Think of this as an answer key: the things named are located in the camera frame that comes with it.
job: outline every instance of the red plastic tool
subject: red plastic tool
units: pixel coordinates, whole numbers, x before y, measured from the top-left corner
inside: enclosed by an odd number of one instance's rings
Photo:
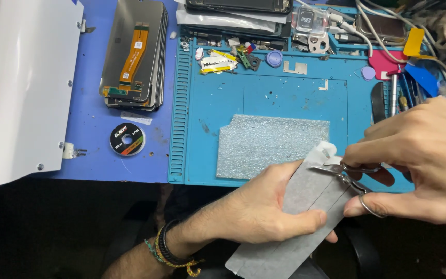
[[[402,51],[390,50],[390,53],[397,59],[408,60],[408,57]],[[398,71],[405,67],[405,63],[393,61],[384,50],[373,50],[373,56],[368,59],[369,65],[375,69],[375,78],[379,80],[390,80],[388,72]]]

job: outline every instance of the hand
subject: hand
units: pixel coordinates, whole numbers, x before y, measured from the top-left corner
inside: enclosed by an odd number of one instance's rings
[[[283,241],[311,234],[326,224],[326,213],[305,211],[297,215],[282,212],[288,180],[301,161],[272,165],[254,179],[212,204],[200,214],[206,215],[206,238],[223,238],[240,243]],[[336,242],[334,232],[326,238]]]
[[[369,127],[364,139],[347,147],[343,162],[350,166],[385,162],[410,171],[415,191],[369,193],[364,202],[379,214],[446,223],[446,99],[431,98],[424,104]],[[373,176],[393,183],[383,170]],[[345,216],[368,213],[353,198],[345,205]]]

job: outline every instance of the blue silicone repair mat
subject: blue silicone repair mat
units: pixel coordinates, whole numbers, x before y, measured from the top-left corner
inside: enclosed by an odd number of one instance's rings
[[[355,11],[342,10],[353,14]],[[334,50],[367,49],[339,45],[332,37],[330,44]],[[288,61],[289,69],[294,69],[297,62],[307,64],[306,75],[284,73],[283,65],[272,68],[265,61],[256,72],[239,64],[238,74],[202,75],[199,73],[201,67],[194,59],[196,48],[198,46],[192,40],[189,52],[182,48],[177,51],[168,171],[170,183],[238,187],[246,182],[216,177],[220,128],[228,125],[234,114],[330,121],[330,142],[337,146],[338,155],[343,155],[350,143],[360,140],[371,124],[371,91],[380,81],[363,79],[360,69],[368,65],[368,57],[363,51],[360,56],[338,54],[331,55],[328,60],[319,60],[323,55],[302,53],[289,47],[283,52],[283,61]],[[202,48],[205,55],[211,48],[230,51],[228,47]],[[261,60],[267,53],[252,52]],[[320,90],[320,87],[326,87],[326,81],[328,89]],[[361,181],[377,192],[414,189],[400,173],[393,169],[389,171],[396,178],[392,187],[367,176]]]

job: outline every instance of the stack of phone screens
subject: stack of phone screens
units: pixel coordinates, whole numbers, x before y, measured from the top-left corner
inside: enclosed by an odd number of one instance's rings
[[[187,0],[189,10],[253,11],[284,14],[292,9],[293,0]]]
[[[110,108],[163,104],[168,13],[160,1],[118,0],[99,94]]]

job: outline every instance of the blue workbench surface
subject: blue workbench surface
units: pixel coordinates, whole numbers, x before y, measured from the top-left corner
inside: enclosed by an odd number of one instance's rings
[[[60,171],[42,175],[61,179],[166,183],[177,45],[177,40],[170,40],[169,34],[177,28],[177,3],[163,1],[169,14],[164,103],[156,112],[135,112],[153,119],[149,126],[136,123],[145,131],[146,145],[137,155],[120,157],[110,147],[109,135],[117,125],[128,121],[120,118],[120,110],[108,109],[98,93],[116,0],[80,1],[84,5],[87,26],[95,26],[96,30],[80,37],[65,140],[73,143],[76,149],[88,151],[85,156],[63,160]]]

